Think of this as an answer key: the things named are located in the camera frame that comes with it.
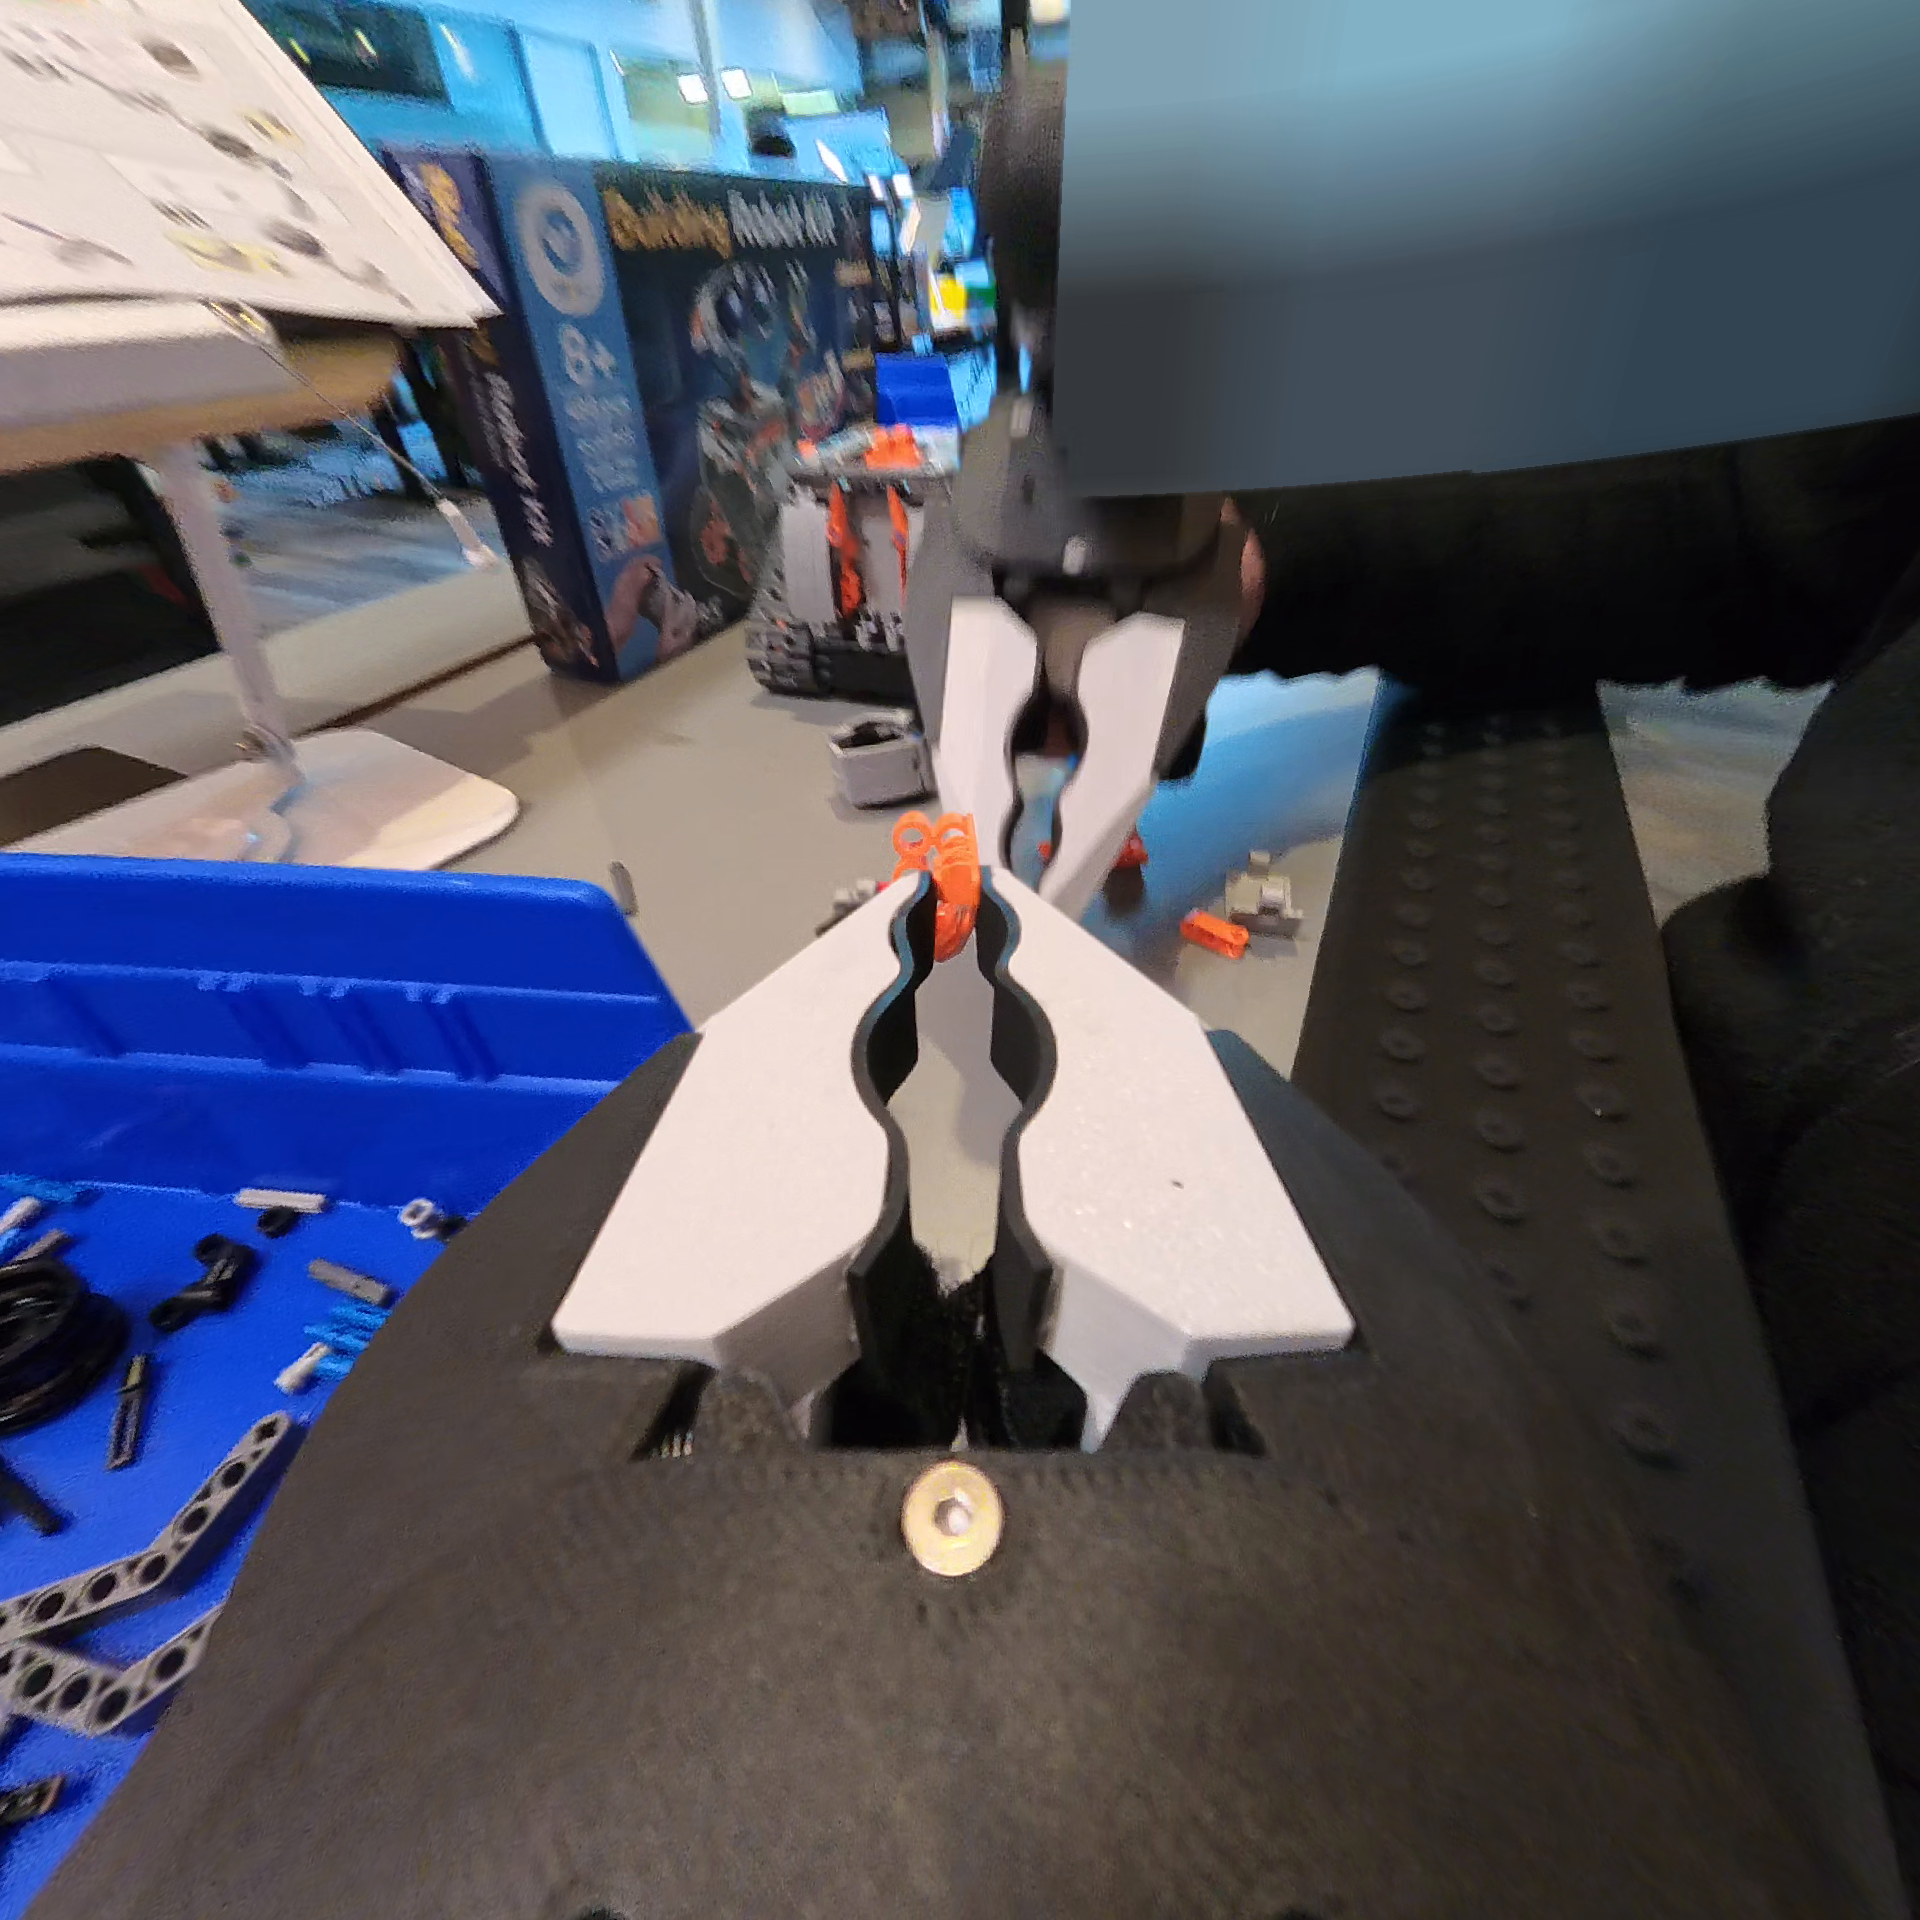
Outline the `dark perforated panel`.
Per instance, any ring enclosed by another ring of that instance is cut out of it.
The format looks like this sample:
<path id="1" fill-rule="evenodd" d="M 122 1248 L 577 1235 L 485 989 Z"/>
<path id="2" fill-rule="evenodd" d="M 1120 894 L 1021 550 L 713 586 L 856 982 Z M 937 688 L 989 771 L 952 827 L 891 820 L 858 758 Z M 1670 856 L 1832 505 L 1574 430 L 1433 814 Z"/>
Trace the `dark perforated panel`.
<path id="1" fill-rule="evenodd" d="M 1821 1864 L 1906 1916 L 1593 694 L 1383 686 L 1290 1080 L 1463 1245 L 1611 1458 Z"/>

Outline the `robot kit box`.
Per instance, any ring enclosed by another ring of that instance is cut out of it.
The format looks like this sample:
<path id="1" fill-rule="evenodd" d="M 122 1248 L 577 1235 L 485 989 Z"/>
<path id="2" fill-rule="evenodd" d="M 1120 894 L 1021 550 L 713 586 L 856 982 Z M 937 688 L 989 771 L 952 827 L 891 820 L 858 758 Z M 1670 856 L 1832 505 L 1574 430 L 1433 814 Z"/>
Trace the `robot kit box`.
<path id="1" fill-rule="evenodd" d="M 635 681 L 745 618 L 799 444 L 873 416 L 867 192 L 525 150 L 382 158 L 495 307 L 440 346 L 545 670 Z"/>

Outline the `person's right forearm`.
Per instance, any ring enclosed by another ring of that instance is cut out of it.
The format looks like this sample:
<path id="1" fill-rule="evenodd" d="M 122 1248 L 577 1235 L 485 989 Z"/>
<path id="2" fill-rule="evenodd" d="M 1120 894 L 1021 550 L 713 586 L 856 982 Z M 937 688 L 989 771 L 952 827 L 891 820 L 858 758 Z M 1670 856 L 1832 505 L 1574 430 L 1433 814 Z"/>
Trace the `person's right forearm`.
<path id="1" fill-rule="evenodd" d="M 1810 688 L 1915 565 L 1913 416 L 1595 464 L 1239 499 L 1232 672 L 1361 667 L 1463 701 L 1598 681 Z"/>

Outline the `grey toy brick assembly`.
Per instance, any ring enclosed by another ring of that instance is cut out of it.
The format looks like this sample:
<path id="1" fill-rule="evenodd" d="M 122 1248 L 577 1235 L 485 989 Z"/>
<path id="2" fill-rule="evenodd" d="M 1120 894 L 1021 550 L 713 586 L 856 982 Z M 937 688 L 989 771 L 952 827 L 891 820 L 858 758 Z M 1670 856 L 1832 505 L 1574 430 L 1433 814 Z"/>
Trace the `grey toy brick assembly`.
<path id="1" fill-rule="evenodd" d="M 927 744 L 906 710 L 867 710 L 826 734 L 834 792 L 853 809 L 927 800 L 937 786 Z"/>

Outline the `small loose brick parts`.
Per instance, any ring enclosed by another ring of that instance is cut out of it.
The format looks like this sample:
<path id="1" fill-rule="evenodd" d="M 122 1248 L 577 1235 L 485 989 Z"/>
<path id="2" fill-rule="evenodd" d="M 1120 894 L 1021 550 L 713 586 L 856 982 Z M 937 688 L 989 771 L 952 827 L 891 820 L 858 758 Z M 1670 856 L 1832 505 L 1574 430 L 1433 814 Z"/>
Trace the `small loose brick parts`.
<path id="1" fill-rule="evenodd" d="M 3 1596 L 122 1557 L 159 1534 L 231 1448 L 271 1416 L 291 1432 L 271 1480 L 285 1474 L 345 1386 L 345 1362 L 315 1384 L 281 1390 L 285 1374 L 337 1309 L 369 1318 L 373 1308 L 313 1277 L 328 1262 L 378 1282 L 392 1299 L 419 1281 L 448 1243 L 415 1236 L 394 1208 L 328 1202 L 288 1235 L 269 1236 L 229 1192 L 101 1187 L 55 1211 L 56 1254 L 128 1315 L 128 1355 L 151 1361 L 146 1405 L 128 1465 L 109 1468 L 112 1416 L 125 1361 L 109 1364 L 83 1401 L 47 1427 L 3 1440 L 3 1464 L 47 1501 L 59 1532 L 41 1534 L 3 1516 Z M 152 1308 L 203 1277 L 203 1238 L 243 1243 L 255 1265 L 229 1308 L 203 1313 L 176 1332 L 158 1332 Z"/>

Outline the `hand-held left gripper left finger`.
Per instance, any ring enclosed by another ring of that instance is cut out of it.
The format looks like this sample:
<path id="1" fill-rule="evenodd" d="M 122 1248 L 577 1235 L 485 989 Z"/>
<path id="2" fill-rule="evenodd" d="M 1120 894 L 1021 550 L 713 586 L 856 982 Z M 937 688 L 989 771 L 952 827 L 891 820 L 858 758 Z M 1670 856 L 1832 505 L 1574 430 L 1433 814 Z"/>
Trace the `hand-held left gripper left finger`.
<path id="1" fill-rule="evenodd" d="M 931 1272 L 888 1093 L 918 1061 L 931 884 L 878 896 L 696 1034 L 550 1318 L 568 1355 L 690 1361 L 784 1409 L 856 1370 L 931 1437 Z"/>

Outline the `orange brick connector piece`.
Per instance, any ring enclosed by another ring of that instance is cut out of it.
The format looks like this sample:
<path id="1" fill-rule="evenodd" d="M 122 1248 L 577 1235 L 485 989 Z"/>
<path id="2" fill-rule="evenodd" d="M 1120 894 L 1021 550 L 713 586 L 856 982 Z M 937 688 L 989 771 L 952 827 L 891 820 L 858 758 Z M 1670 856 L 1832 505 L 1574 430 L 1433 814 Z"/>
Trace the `orange brick connector piece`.
<path id="1" fill-rule="evenodd" d="M 975 930 L 981 904 L 981 856 L 970 812 L 904 812 L 894 826 L 894 878 L 927 876 L 937 899 L 931 961 L 944 964 L 962 953 Z"/>

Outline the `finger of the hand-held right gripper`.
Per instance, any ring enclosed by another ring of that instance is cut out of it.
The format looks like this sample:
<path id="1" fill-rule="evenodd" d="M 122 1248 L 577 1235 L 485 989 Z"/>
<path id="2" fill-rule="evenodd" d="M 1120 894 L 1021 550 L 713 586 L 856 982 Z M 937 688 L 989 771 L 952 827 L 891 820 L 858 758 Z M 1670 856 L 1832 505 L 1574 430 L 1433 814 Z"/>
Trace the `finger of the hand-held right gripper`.
<path id="1" fill-rule="evenodd" d="M 1097 613 L 1046 613 L 1042 621 L 1046 694 L 1075 725 L 1040 878 L 1040 899 L 1065 916 L 1091 906 L 1158 781 L 1182 646 L 1182 620 L 1160 613 L 1111 626 L 1097 626 Z"/>
<path id="2" fill-rule="evenodd" d="M 1040 641 L 997 596 L 955 596 L 929 744 L 944 812 L 963 814 L 983 866 L 1002 866 L 1023 806 L 1017 734 L 1040 694 Z"/>

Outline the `open instruction booklet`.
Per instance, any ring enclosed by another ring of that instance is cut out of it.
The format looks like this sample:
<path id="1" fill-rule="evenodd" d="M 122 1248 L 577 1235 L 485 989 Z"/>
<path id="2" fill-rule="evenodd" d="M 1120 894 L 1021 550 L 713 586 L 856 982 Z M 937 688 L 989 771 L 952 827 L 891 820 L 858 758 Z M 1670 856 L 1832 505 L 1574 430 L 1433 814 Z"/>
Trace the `open instruction booklet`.
<path id="1" fill-rule="evenodd" d="M 2 300 L 464 329 L 495 302 L 242 5 L 2 5 Z"/>

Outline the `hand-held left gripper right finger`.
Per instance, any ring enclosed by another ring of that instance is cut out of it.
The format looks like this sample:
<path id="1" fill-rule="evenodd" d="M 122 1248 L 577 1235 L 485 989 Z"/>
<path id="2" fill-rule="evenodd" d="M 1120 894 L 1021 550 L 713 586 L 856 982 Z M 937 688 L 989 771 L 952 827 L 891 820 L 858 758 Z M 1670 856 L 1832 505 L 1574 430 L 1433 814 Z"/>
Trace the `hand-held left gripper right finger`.
<path id="1" fill-rule="evenodd" d="M 1094 1452 L 1144 1379 L 1345 1350 L 1352 1309 L 1205 1025 L 999 872 L 975 963 L 1014 1099 L 989 1265 L 1009 1445 Z"/>

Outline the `tracked toy robot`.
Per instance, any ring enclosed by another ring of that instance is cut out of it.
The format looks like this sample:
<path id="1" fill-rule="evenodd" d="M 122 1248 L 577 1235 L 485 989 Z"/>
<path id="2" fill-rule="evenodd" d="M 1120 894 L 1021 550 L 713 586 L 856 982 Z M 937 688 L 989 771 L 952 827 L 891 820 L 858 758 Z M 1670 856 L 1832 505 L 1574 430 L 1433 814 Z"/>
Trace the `tracked toy robot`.
<path id="1" fill-rule="evenodd" d="M 958 428 L 931 424 L 855 424 L 795 445 L 745 621 L 761 691 L 918 707 L 904 659 L 906 572 L 958 449 Z"/>

